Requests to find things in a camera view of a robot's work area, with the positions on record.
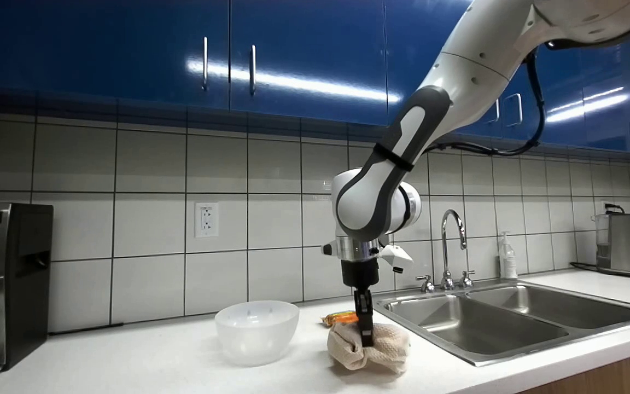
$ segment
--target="clear bowl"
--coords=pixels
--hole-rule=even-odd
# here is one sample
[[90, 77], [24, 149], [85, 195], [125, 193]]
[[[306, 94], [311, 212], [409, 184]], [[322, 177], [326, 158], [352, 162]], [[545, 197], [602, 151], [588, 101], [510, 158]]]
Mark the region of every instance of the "clear bowl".
[[238, 366], [280, 359], [298, 328], [298, 306], [280, 300], [232, 304], [214, 315], [223, 355]]

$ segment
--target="electrical outlet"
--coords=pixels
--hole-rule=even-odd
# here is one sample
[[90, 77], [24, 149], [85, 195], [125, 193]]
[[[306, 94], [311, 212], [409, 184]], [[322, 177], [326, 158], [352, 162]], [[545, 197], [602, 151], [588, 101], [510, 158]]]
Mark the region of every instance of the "electrical outlet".
[[219, 236], [221, 215], [217, 204], [197, 204], [197, 236]]

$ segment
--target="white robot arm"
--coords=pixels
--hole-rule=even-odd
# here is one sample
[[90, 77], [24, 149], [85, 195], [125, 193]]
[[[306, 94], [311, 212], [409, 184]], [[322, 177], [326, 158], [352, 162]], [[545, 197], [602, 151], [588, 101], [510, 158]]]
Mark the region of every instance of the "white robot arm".
[[409, 186], [400, 186], [440, 136], [479, 120], [508, 88], [521, 61], [545, 42], [584, 46], [630, 33], [630, 0], [473, 0], [420, 88], [361, 171], [335, 177], [333, 204], [343, 282], [354, 287], [359, 331], [372, 346], [378, 282], [376, 239], [405, 225]]

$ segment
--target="countertop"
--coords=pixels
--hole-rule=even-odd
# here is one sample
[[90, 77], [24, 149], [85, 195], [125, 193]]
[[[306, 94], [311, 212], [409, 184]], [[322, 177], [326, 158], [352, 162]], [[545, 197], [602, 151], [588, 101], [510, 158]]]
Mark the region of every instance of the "countertop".
[[[630, 302], [630, 278], [621, 276], [560, 271], [523, 280]], [[352, 300], [302, 304], [289, 352], [258, 368], [221, 357], [210, 315], [55, 335], [0, 374], [0, 394], [516, 392], [630, 357], [630, 328], [481, 368], [411, 335], [403, 376], [346, 372], [333, 366], [317, 324], [341, 309]]]

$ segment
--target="kitchen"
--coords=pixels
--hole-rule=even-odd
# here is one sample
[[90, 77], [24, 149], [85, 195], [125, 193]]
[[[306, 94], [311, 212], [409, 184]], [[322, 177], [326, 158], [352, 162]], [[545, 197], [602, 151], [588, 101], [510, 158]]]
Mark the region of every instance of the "kitchen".
[[[306, 376], [328, 385], [322, 392], [346, 390], [346, 383], [357, 379], [363, 381], [365, 390], [389, 385], [387, 376], [365, 374], [370, 379], [365, 383], [359, 374], [333, 374], [326, 357], [326, 331], [315, 326], [326, 313], [352, 309], [350, 289], [341, 282], [339, 260], [322, 256], [322, 245], [330, 243], [335, 232], [330, 179], [365, 162], [381, 125], [400, 109], [396, 94], [409, 94], [420, 83], [444, 35], [453, 28], [453, 20], [462, 15], [466, 4], [453, 0], [405, 2], [398, 7], [376, 2], [378, 7], [361, 11], [363, 2], [346, 2], [350, 9], [322, 2], [322, 7], [306, 9], [304, 15], [289, 9], [293, 24], [304, 26], [304, 33], [293, 33], [291, 39], [306, 39], [313, 35], [313, 24], [330, 15], [333, 28], [326, 28], [326, 37], [339, 37], [343, 46], [333, 48], [335, 55], [343, 55], [357, 44], [361, 53], [354, 50], [339, 59], [361, 59], [361, 63], [368, 63], [363, 70], [359, 70], [361, 63], [352, 68], [315, 63], [313, 55], [308, 57], [313, 50], [300, 53], [295, 48], [295, 55], [273, 50], [267, 39], [276, 39], [276, 48], [291, 48], [293, 44], [289, 44], [289, 37], [280, 37], [282, 33], [260, 28], [273, 20], [256, 24], [249, 18], [260, 20], [269, 15], [269, 7], [284, 7], [276, 0], [263, 7], [236, 0], [230, 11], [225, 9], [228, 2], [182, 2], [188, 9], [177, 4], [168, 11], [160, 2], [147, 0], [140, 2], [144, 7], [136, 4], [144, 11], [142, 18], [136, 18], [142, 20], [138, 26], [125, 26], [133, 22], [133, 18], [120, 18], [125, 2], [114, 4], [118, 9], [103, 9], [107, 2], [101, 0], [85, 4], [88, 9], [79, 4], [74, 9], [72, 2], [53, 7], [37, 0], [33, 7], [0, 0], [0, 201], [48, 204], [55, 208], [48, 317], [55, 335], [31, 359], [0, 374], [0, 392], [13, 390], [15, 379], [39, 381], [42, 376], [33, 370], [53, 374], [50, 385], [37, 390], [57, 387], [59, 392], [59, 387], [68, 387], [66, 392], [72, 392], [77, 385], [79, 392], [101, 392], [105, 385], [101, 379], [101, 385], [81, 383], [81, 376], [42, 366], [48, 361], [66, 372], [83, 372], [88, 370], [83, 355], [101, 366], [105, 357], [112, 357], [105, 350], [96, 355], [94, 348], [105, 346], [105, 335], [118, 339], [114, 352], [120, 359], [142, 363], [136, 374], [133, 368], [127, 368], [123, 379], [116, 376], [116, 368], [101, 372], [109, 374], [107, 392], [142, 390], [136, 383], [142, 379], [149, 379], [147, 390], [171, 390], [171, 381], [177, 381], [177, 392], [201, 390], [203, 385], [230, 392], [230, 379], [212, 383], [212, 374], [197, 376], [197, 370], [208, 363], [197, 357], [219, 359], [214, 355], [219, 350], [214, 333], [210, 331], [214, 311], [260, 298], [287, 300], [304, 309], [293, 352], [273, 366], [265, 366], [267, 370], [282, 374], [278, 368], [293, 368], [291, 381], [300, 383], [304, 379], [298, 379], [298, 374], [306, 366], [306, 370], [317, 370]], [[249, 70], [252, 42], [228, 42], [206, 33], [210, 37], [210, 63], [232, 61], [232, 79], [221, 70], [208, 72], [203, 79], [201, 68], [190, 72], [193, 68], [186, 66], [186, 57], [203, 61], [203, 31], [190, 31], [184, 42], [179, 39], [182, 46], [190, 44], [168, 48], [166, 57], [153, 57], [153, 50], [168, 46], [168, 39], [155, 44], [151, 39], [127, 42], [133, 33], [164, 37], [162, 31], [151, 28], [195, 28], [197, 18], [212, 20], [221, 24], [219, 31], [225, 31], [228, 22], [214, 15], [225, 15], [234, 24], [234, 37], [254, 35], [249, 39], [256, 39], [258, 61], [269, 61], [271, 50], [276, 61], [304, 57], [304, 63], [315, 63], [322, 70], [315, 66], [302, 68], [302, 63], [289, 66], [287, 61], [280, 68], [289, 66], [287, 70], [293, 74], [304, 70], [308, 77], [335, 70], [333, 81], [374, 85], [374, 92], [385, 92], [385, 101], [376, 96], [357, 101], [322, 92], [293, 94], [273, 85], [256, 85], [252, 96], [249, 77], [243, 81], [238, 72]], [[429, 26], [433, 15], [446, 18], [438, 18], [444, 22]], [[7, 18], [33, 20], [13, 24]], [[112, 35], [116, 28], [112, 22], [116, 20], [123, 20], [123, 28], [118, 28], [123, 33]], [[378, 35], [359, 31], [370, 26], [378, 26]], [[429, 42], [435, 46], [427, 48], [422, 37], [413, 37], [416, 28], [427, 28]], [[315, 48], [324, 48], [322, 42], [333, 42], [308, 39], [313, 46], [319, 42]], [[153, 63], [162, 59], [175, 63], [179, 59], [182, 72]], [[540, 68], [540, 72], [547, 72], [547, 107], [571, 103], [575, 94], [584, 101], [597, 92], [615, 90], [619, 83], [630, 90], [628, 42], [573, 53], [545, 50], [540, 59], [547, 61]], [[269, 72], [269, 68], [280, 70], [278, 63], [258, 63], [256, 70]], [[527, 114], [518, 127], [510, 127], [521, 118], [514, 114], [514, 107], [518, 107], [514, 92], [523, 92], [527, 101], [523, 103]], [[486, 136], [486, 142], [510, 140], [516, 144], [525, 140], [534, 131], [532, 120], [536, 120], [529, 96], [525, 79], [512, 81], [499, 103], [501, 114], [510, 118], [499, 123], [490, 112], [488, 118], [459, 134], [468, 140]], [[569, 263], [595, 263], [597, 215], [604, 212], [604, 204], [619, 204], [630, 212], [630, 101], [567, 123], [549, 123], [545, 144], [543, 151], [523, 158], [486, 158], [459, 151], [422, 155], [407, 177], [422, 195], [422, 217], [411, 228], [394, 234], [394, 241], [416, 263], [400, 276], [381, 265], [381, 280], [372, 287], [374, 298], [418, 287], [418, 278], [431, 271], [442, 278], [440, 223], [448, 208], [462, 212], [468, 230], [468, 250], [448, 250], [453, 278], [462, 278], [462, 271], [475, 271], [475, 282], [494, 278], [497, 239], [501, 234], [508, 234], [521, 276], [547, 274], [549, 280], [551, 271], [560, 278], [562, 269], [571, 267]], [[617, 278], [599, 276], [599, 280], [608, 280], [608, 289], [621, 289], [621, 282], [613, 282]], [[630, 300], [630, 291], [602, 296]], [[142, 337], [142, 331], [158, 331], [158, 335]], [[166, 339], [166, 350], [175, 352], [151, 348], [158, 357], [151, 361], [140, 357], [142, 344], [155, 337]], [[72, 355], [72, 359], [68, 363], [48, 359], [46, 348], [53, 355]], [[413, 355], [420, 355], [420, 348], [424, 348], [424, 355], [409, 359], [409, 372], [400, 383], [413, 376], [409, 381], [422, 379], [418, 387], [433, 387], [433, 383], [424, 383], [424, 372], [413, 374], [416, 366], [433, 370], [435, 361], [424, 361], [424, 357], [444, 355], [444, 366], [462, 363], [413, 339]], [[223, 372], [214, 366], [208, 370], [214, 374], [234, 372], [223, 361], [219, 366]], [[473, 370], [473, 376], [503, 376], [497, 368], [483, 370], [466, 363], [457, 368]], [[238, 372], [245, 379], [254, 376], [256, 387], [269, 387], [269, 381], [260, 381], [260, 376], [267, 376], [260, 368]], [[57, 385], [55, 376], [74, 381]]]

